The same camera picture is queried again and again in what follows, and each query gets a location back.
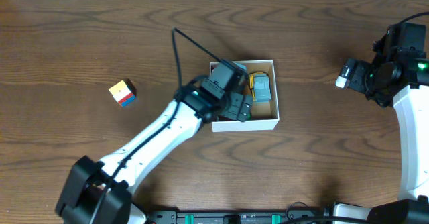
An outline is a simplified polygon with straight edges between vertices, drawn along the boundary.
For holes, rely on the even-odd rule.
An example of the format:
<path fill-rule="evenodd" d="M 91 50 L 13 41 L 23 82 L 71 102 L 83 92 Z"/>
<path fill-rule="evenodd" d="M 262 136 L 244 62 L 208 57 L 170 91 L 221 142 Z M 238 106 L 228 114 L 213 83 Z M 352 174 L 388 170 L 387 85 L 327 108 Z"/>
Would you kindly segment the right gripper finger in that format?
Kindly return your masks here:
<path fill-rule="evenodd" d="M 348 87 L 354 91 L 364 93 L 367 90 L 366 85 L 366 76 L 369 72 L 370 64 L 365 61 L 356 60 L 354 62 L 354 67 L 352 74 L 349 79 Z"/>
<path fill-rule="evenodd" d="M 356 66 L 357 66 L 357 61 L 355 59 L 348 58 L 339 73 L 339 76 L 335 82 L 335 85 L 342 89 L 347 87 L 354 75 Z"/>

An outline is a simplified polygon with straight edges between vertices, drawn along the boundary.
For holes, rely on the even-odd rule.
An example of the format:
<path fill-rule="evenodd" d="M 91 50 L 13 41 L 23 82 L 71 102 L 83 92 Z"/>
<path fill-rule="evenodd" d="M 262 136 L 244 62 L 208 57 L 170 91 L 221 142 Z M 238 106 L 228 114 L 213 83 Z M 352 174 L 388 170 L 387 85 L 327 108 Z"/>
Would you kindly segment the yellow grey toy truck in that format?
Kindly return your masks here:
<path fill-rule="evenodd" d="M 250 73 L 248 85 L 255 102 L 266 103 L 271 100 L 270 79 L 266 72 Z"/>

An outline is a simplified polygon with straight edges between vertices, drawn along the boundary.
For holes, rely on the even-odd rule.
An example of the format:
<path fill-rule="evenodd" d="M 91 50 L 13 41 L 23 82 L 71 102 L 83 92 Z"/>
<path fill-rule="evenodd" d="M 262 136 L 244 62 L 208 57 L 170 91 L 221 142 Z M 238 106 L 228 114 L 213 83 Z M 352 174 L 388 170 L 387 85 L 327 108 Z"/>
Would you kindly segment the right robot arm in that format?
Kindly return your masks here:
<path fill-rule="evenodd" d="M 349 58 L 336 85 L 395 109 L 400 127 L 402 175 L 398 200 L 365 208 L 339 203 L 335 223 L 428 222 L 428 61 L 398 58 L 368 63 Z"/>

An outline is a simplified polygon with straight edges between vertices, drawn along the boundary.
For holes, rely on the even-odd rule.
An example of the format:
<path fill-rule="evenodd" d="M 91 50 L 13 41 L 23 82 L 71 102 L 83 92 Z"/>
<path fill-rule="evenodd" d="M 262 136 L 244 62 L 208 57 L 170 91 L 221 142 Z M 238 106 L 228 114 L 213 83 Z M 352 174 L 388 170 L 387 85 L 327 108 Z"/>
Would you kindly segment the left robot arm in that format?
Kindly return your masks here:
<path fill-rule="evenodd" d="M 80 158 L 71 168 L 55 212 L 65 223 L 145 223 L 132 198 L 146 176 L 205 123 L 230 112 L 247 121 L 251 95 L 192 83 L 179 89 L 162 114 L 130 142 L 95 162 Z"/>

